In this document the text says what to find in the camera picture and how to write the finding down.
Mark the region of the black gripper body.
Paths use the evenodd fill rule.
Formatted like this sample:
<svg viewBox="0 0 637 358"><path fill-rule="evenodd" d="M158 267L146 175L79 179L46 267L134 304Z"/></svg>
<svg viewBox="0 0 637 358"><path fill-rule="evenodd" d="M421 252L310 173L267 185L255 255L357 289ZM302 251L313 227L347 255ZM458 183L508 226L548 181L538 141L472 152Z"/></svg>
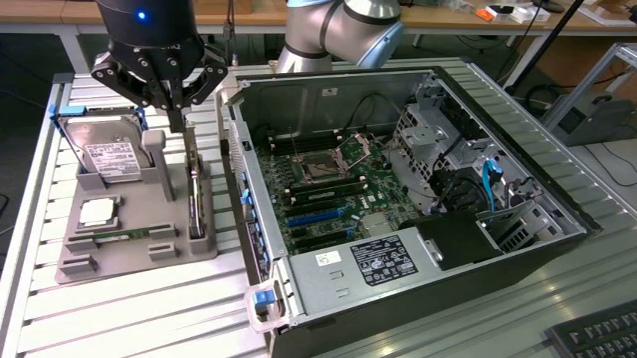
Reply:
<svg viewBox="0 0 637 358"><path fill-rule="evenodd" d="M195 24L191 1L98 1L102 20L110 36L108 50L96 57L123 62L122 53L150 50L174 55L195 65L204 57L204 46Z"/></svg>

